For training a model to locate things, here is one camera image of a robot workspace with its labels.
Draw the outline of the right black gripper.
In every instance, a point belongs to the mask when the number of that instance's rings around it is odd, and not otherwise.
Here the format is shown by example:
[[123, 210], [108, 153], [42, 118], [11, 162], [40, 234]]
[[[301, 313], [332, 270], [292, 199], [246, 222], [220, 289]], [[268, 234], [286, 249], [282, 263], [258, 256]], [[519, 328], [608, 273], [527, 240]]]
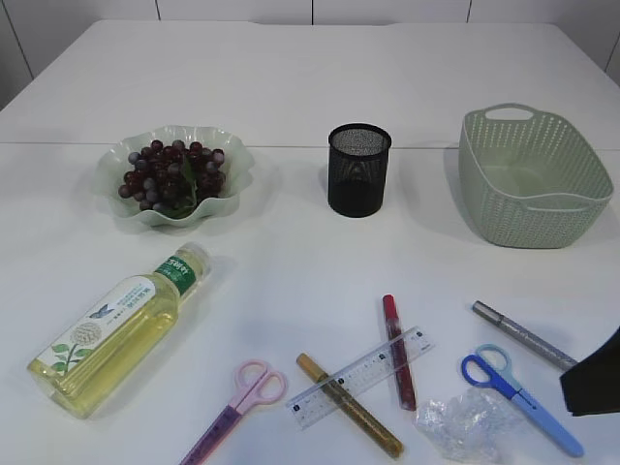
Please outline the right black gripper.
[[619, 330], [592, 355], [560, 377], [567, 410], [574, 417], [619, 412]]

